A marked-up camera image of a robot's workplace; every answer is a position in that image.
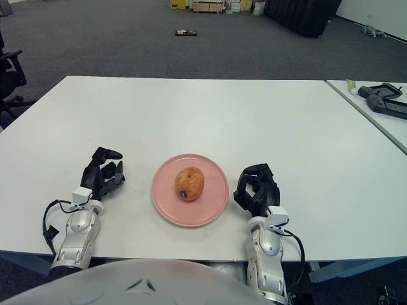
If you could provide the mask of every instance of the white table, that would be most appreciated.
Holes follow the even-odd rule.
[[[124,155],[125,185],[104,200],[95,256],[244,261],[249,214],[233,200],[241,171],[267,162],[306,260],[407,255],[407,158],[323,81],[68,76],[0,133],[0,249],[49,254],[41,219],[69,200],[98,147]],[[182,153],[213,159],[230,198],[185,228],[154,208],[157,168]],[[47,223],[61,233],[67,215]],[[299,261],[284,238],[284,261]]]
[[[369,121],[371,121],[378,129],[380,129],[386,136],[388,136],[395,145],[407,154],[407,120],[395,118],[386,114],[380,114],[372,111],[366,99],[359,95],[352,95],[348,91],[346,81],[327,81],[328,84],[334,88],[345,100],[353,105],[361,114],[363,114]],[[378,86],[383,82],[376,81],[357,81],[356,87],[359,89],[361,86]],[[407,84],[406,83],[391,83],[395,87],[401,88],[403,95],[394,100],[407,104]]]

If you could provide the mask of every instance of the chair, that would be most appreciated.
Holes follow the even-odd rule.
[[[23,69],[18,62],[18,55],[22,53],[22,50],[18,50],[13,53],[3,53],[4,41],[3,36],[0,32],[0,114],[5,111],[13,119],[17,119],[17,115],[11,111],[10,108],[30,106],[36,101],[23,102],[23,98],[16,95],[15,97],[5,101],[4,98],[11,95],[16,87],[24,86],[27,84]],[[10,64],[9,60],[14,65],[15,71],[9,71],[13,66]]]

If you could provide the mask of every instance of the wooden crate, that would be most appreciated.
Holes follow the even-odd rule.
[[[219,13],[222,11],[222,3],[211,3],[209,5],[209,11],[215,11],[216,13]]]
[[[223,0],[202,0],[194,1],[193,11],[199,13],[200,11],[213,11],[219,13],[222,11]]]

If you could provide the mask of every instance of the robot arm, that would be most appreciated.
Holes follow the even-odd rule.
[[[255,192],[253,197],[245,190],[247,184]],[[247,284],[274,304],[286,305],[288,295],[281,266],[284,251],[280,239],[282,236],[299,239],[293,234],[285,234],[282,229],[289,217],[286,210],[280,207],[280,191],[268,165],[265,163],[246,168],[240,175],[233,196],[244,210],[252,214],[247,227],[250,234],[246,243],[249,261]],[[301,241],[299,244],[301,261],[304,261]]]
[[[66,224],[65,240],[51,265],[49,280],[86,269],[89,266],[93,243],[100,229],[99,216],[104,212],[100,200],[125,181],[122,161],[117,166],[114,162],[110,162],[103,168],[100,166],[107,159],[122,159],[122,157],[120,153],[102,147],[99,147],[93,154],[91,162],[83,172],[81,186],[72,194],[71,206],[68,211],[62,210],[65,213],[72,213],[72,215]],[[49,234],[52,231],[54,232],[52,237],[54,237],[58,231],[52,226],[44,232],[48,245],[51,244],[51,250],[53,247]]]

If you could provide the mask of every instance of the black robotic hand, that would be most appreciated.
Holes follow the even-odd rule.
[[[123,161],[117,166],[112,161],[100,168],[108,159],[122,159],[117,151],[99,147],[92,156],[92,160],[82,175],[81,186],[93,191],[93,200],[99,200],[106,194],[120,187],[125,181],[123,175]]]
[[[246,191],[250,184],[255,192],[252,197]],[[267,163],[245,168],[240,175],[237,190],[233,192],[235,201],[252,216],[267,217],[266,211],[270,205],[280,205],[280,190],[273,180],[273,173]]]

